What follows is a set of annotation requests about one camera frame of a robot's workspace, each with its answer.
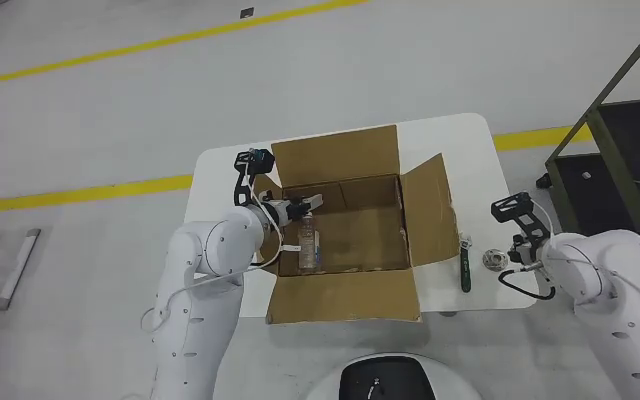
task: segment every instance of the yellow floor line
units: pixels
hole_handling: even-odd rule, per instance
[[[189,189],[191,187],[192,179],[192,175],[179,175],[142,182],[130,182],[118,185],[68,190],[65,192],[5,198],[0,199],[0,211],[44,206],[59,206],[69,203],[83,203],[87,201],[113,199],[116,197],[139,196],[142,194]]]
[[[567,136],[567,133],[571,130],[571,126],[564,126],[561,128],[542,129],[538,131],[509,133],[506,135],[495,135],[493,137],[493,144],[496,146],[497,151],[511,151],[522,150],[531,147],[542,146],[557,146],[562,139]],[[571,143],[586,142],[593,140],[591,131],[587,124],[584,124],[578,131],[576,136],[573,137]]]
[[[170,46],[177,43],[188,42],[191,40],[202,39],[211,36],[222,35],[225,33],[231,33],[242,29],[253,28],[259,25],[270,24],[272,22],[284,21],[287,19],[301,17],[304,15],[315,14],[319,12],[325,12],[334,10],[336,8],[353,6],[356,4],[366,3],[369,0],[331,0],[325,3],[314,4],[307,7],[297,8],[295,10],[282,11],[279,13],[266,15],[262,17],[252,17],[243,19],[238,22],[234,22],[227,25],[215,26],[201,31],[185,33],[182,35],[166,37],[163,39],[154,40],[151,42],[141,43],[130,47],[123,47],[121,49],[113,49],[102,51],[99,53],[88,54],[86,56],[72,58],[70,60],[60,61],[52,64],[40,65],[37,67],[27,68],[20,71],[10,72],[0,75],[0,82],[9,81],[13,79],[24,78],[30,75],[43,74],[45,72],[55,71],[62,68],[71,68],[81,64],[88,64],[107,58],[120,57],[127,54],[140,53],[143,51],[149,51],[157,49],[159,47]]]
[[[560,143],[562,138],[564,138],[570,129],[570,126],[565,126],[562,128],[496,135],[493,137],[493,142],[497,151],[512,151],[540,146],[554,146]],[[580,129],[573,142],[584,142],[588,140],[592,140],[592,137],[589,128],[585,125]],[[106,200],[117,197],[138,196],[143,194],[168,192],[171,190],[184,190],[191,187],[192,178],[192,175],[179,175],[142,182],[69,190],[65,192],[45,193],[15,198],[0,198],[0,212]]]

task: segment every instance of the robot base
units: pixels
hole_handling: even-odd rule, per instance
[[[394,395],[400,395],[399,399],[407,393],[422,393],[411,397],[415,400],[482,400],[451,368],[408,353],[379,353],[351,360],[315,384],[306,400],[395,400]]]

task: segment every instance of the black cable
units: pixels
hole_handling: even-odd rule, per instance
[[[280,256],[281,255],[282,255],[282,252],[280,252],[280,254],[278,254],[278,257],[276,257],[275,260],[271,261],[269,264],[251,263],[250,266],[252,266],[252,267],[268,267],[268,266],[273,265],[273,264],[277,263],[278,261],[280,261]]]
[[[505,285],[506,287],[509,287],[517,292],[520,292],[522,294],[525,294],[529,297],[533,297],[536,300],[551,300],[554,298],[554,296],[556,295],[556,288],[555,286],[551,286],[551,290],[549,291],[549,294],[546,296],[540,296],[539,294],[535,294],[535,293],[531,293],[531,292],[527,292],[526,290],[522,289],[521,287],[518,287],[512,283],[509,283],[505,280],[505,278],[511,274],[514,274],[516,271],[509,269],[506,271],[502,271],[502,273],[500,274],[500,276],[498,276],[498,282],[502,283],[503,285]],[[547,282],[551,283],[551,281],[549,280],[549,278],[545,277],[544,278]]]

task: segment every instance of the white cable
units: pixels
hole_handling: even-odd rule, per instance
[[[553,222],[551,221],[551,217],[549,216],[549,213],[540,204],[538,204],[538,202],[536,202],[535,200],[531,199],[531,202],[544,213],[545,217],[547,217],[547,221],[549,221],[549,232],[551,234],[551,238],[550,239],[553,239],[555,234],[553,233]]]
[[[262,202],[260,201],[258,196],[256,196],[256,193],[253,190],[253,184],[249,184],[249,180],[248,180],[249,163],[247,163],[247,165],[245,166],[244,171],[245,171],[244,178],[247,181],[247,185],[249,186],[249,190],[251,191],[251,197],[253,197],[255,199],[256,203],[258,203],[258,207],[260,207],[262,212],[267,216],[267,219],[269,219],[269,222],[271,223],[271,225],[273,225],[273,228],[276,230],[276,234],[278,235],[278,242],[279,242],[278,251],[276,251],[276,254],[273,256],[273,258],[271,260],[269,260],[269,262],[263,263],[263,265],[266,267],[267,265],[270,265],[272,262],[274,262],[278,258],[278,256],[280,256],[280,253],[282,252],[282,245],[284,244],[284,240],[282,238],[282,233],[280,232],[280,228],[278,227],[278,224],[276,224],[276,221],[273,219],[273,217],[271,216],[269,211],[267,211],[267,209],[262,204]]]
[[[617,271],[612,271],[612,270],[610,270],[609,268],[606,268],[603,265],[597,265],[597,264],[592,263],[591,261],[578,260],[578,259],[575,259],[575,258],[549,258],[549,260],[553,260],[553,261],[571,261],[571,262],[577,262],[577,263],[582,263],[582,264],[589,264],[592,267],[594,267],[596,270],[607,271],[608,273],[610,273],[611,275],[615,276],[616,278],[619,278],[621,281],[623,281],[627,285],[631,286],[632,288],[634,288],[636,291],[638,291],[640,293],[640,287],[638,287],[638,285],[633,283],[628,278],[625,278],[624,276],[620,275]]]
[[[273,217],[271,216],[271,214],[269,214],[269,212],[267,211],[267,209],[265,208],[265,206],[262,204],[262,202],[260,202],[260,199],[258,199],[258,196],[256,196],[254,190],[253,190],[253,184],[249,184],[248,181],[248,176],[249,176],[249,163],[247,163],[246,168],[245,168],[245,182],[247,183],[247,185],[249,186],[249,189],[251,191],[251,197],[253,197],[256,200],[256,203],[258,203],[258,206],[260,207],[260,209],[262,210],[262,212],[267,216],[267,218],[269,219],[269,222],[273,225],[276,233],[278,234],[278,251],[276,251],[276,254],[273,256],[273,258],[265,263],[262,263],[259,266],[255,266],[254,268],[248,268],[244,271],[238,271],[238,272],[234,272],[231,274],[227,274],[227,275],[222,275],[222,276],[215,276],[215,277],[211,277],[211,278],[204,278],[202,280],[200,280],[198,283],[194,283],[192,285],[189,286],[185,286],[181,289],[176,290],[175,292],[171,293],[171,295],[169,295],[169,298],[167,299],[167,303],[165,304],[165,306],[163,307],[163,309],[160,311],[160,323],[156,326],[154,326],[153,328],[151,328],[151,330],[147,330],[144,329],[143,326],[143,321],[144,318],[147,316],[147,314],[149,314],[150,312],[155,310],[155,307],[151,307],[150,309],[146,310],[142,316],[140,317],[140,329],[142,329],[144,332],[146,333],[154,333],[156,332],[158,329],[160,329],[165,322],[167,322],[169,320],[169,317],[171,316],[171,310],[169,308],[169,306],[171,305],[171,301],[173,300],[173,298],[175,296],[177,296],[178,294],[186,291],[186,290],[191,290],[193,288],[196,288],[198,286],[202,286],[202,285],[207,285],[209,283],[213,283],[222,279],[229,279],[233,276],[238,276],[238,275],[243,275],[247,272],[251,272],[251,271],[255,271],[258,269],[262,269],[264,267],[267,267],[269,265],[271,265],[271,263],[273,263],[278,256],[280,256],[280,253],[282,252],[282,244],[283,244],[283,239],[282,239],[282,233],[280,232],[280,229],[278,227],[278,224],[276,224],[275,220],[273,219]]]

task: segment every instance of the metal rod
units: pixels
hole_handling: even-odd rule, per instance
[[[0,311],[5,311],[9,308],[13,292],[16,290],[16,286],[18,286],[18,281],[22,276],[24,267],[27,265],[29,255],[31,254],[33,245],[36,244],[36,239],[38,239],[39,234],[40,229],[30,229],[29,232],[27,232],[27,236],[24,238],[22,247],[20,247],[20,252],[18,252],[18,265],[9,275],[9,278],[2,287],[2,290],[0,290]]]
[[[607,83],[607,86],[605,86],[604,89],[602,89],[602,92],[600,92],[598,97],[596,97],[596,99],[593,101],[593,103],[591,103],[589,108],[587,108],[587,111],[585,111],[584,114],[582,114],[578,122],[576,122],[573,128],[571,128],[567,136],[565,136],[564,139],[562,139],[562,142],[560,142],[560,145],[553,151],[553,153],[551,153],[551,155],[549,156],[545,164],[549,164],[554,158],[558,157],[558,155],[562,152],[562,150],[564,150],[565,147],[567,147],[571,139],[573,139],[573,137],[576,135],[576,133],[578,133],[580,128],[582,128],[582,125],[584,125],[584,123],[587,122],[587,117],[589,116],[589,114],[593,110],[595,110],[600,104],[602,104],[602,102],[607,98],[607,96],[609,96],[609,94],[613,91],[613,89],[615,89],[615,87],[618,86],[618,83],[620,83],[622,78],[624,78],[624,76],[627,74],[627,72],[629,72],[629,70],[633,67],[636,61],[638,61],[638,59],[640,59],[640,45],[638,45],[638,47],[636,47],[633,53],[631,53],[629,58],[627,58],[627,61],[625,61],[624,64],[622,64],[622,67],[620,67],[618,72],[616,72],[616,74],[613,76],[613,78],[611,78],[609,83]]]

